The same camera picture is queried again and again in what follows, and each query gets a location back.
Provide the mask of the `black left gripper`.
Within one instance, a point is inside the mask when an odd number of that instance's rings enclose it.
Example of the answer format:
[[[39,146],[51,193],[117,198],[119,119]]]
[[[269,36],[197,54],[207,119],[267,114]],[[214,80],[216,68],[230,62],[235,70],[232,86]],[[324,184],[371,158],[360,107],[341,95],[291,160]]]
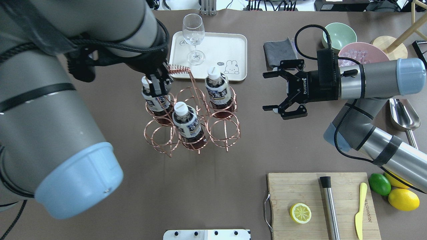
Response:
[[[167,51],[161,50],[125,57],[123,62],[147,77],[151,97],[160,97],[169,93],[173,83],[166,68],[166,57]]]

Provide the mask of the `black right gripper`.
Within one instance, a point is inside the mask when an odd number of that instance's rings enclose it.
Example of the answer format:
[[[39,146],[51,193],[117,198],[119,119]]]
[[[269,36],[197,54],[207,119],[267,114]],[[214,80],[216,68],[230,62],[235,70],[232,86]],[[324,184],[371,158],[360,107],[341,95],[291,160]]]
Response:
[[[287,98],[279,105],[263,105],[264,111],[273,111],[283,120],[306,117],[308,102],[337,100],[340,93],[338,56],[330,49],[317,51],[318,69],[303,71],[303,59],[282,60],[276,70],[264,72],[263,78],[283,77],[287,80]],[[294,103],[296,110],[286,111]]]

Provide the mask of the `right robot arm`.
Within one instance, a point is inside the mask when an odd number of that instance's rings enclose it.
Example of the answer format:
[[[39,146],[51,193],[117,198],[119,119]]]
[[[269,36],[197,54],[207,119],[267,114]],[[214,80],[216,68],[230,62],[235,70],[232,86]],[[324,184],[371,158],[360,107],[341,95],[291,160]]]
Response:
[[[426,193],[426,154],[401,138],[373,124],[374,118],[395,96],[419,93],[425,86],[426,68],[418,58],[370,64],[338,66],[338,56],[330,49],[317,51],[317,70],[304,71],[303,59],[283,60],[279,67],[263,73],[264,78],[287,81],[287,98],[279,105],[264,105],[284,120],[305,117],[309,102],[347,102],[324,133],[342,154],[360,151],[370,162],[398,181]]]

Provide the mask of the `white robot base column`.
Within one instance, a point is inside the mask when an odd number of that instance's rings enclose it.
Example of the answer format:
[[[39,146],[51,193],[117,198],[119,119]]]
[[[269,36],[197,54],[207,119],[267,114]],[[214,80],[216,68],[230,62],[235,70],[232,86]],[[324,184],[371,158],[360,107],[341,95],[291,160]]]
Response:
[[[251,240],[247,229],[167,230],[163,240]]]

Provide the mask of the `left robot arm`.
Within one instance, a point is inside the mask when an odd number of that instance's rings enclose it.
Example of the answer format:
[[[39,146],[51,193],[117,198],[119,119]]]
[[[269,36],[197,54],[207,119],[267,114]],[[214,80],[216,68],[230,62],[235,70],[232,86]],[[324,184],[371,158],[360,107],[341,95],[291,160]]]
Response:
[[[112,194],[123,171],[70,81],[125,63],[171,85],[169,35],[145,0],[1,1],[1,211],[35,199],[66,219]]]

